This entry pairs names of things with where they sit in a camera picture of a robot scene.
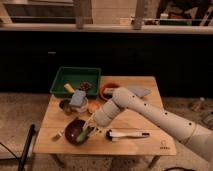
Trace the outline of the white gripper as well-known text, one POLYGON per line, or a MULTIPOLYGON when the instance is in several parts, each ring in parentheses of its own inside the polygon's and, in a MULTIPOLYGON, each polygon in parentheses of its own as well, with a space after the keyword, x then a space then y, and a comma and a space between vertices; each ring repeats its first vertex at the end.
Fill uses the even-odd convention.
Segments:
MULTIPOLYGON (((111 119, 106 115, 102 108, 97 109, 93 114, 92 118, 100 127, 107 127, 111 119)), ((91 131, 89 134, 89 138, 98 135, 102 132, 102 129, 99 127, 94 127, 94 123, 91 121, 86 121, 83 125, 83 131, 91 131)))

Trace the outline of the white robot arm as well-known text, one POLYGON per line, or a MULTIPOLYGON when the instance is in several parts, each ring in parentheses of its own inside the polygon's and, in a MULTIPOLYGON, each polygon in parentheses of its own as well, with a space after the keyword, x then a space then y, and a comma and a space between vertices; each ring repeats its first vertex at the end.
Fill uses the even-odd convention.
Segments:
POLYGON ((143 101, 125 87, 116 88, 112 98, 97 109, 83 128, 107 127, 125 109, 142 115, 191 151, 213 164, 213 131, 163 108, 143 101))

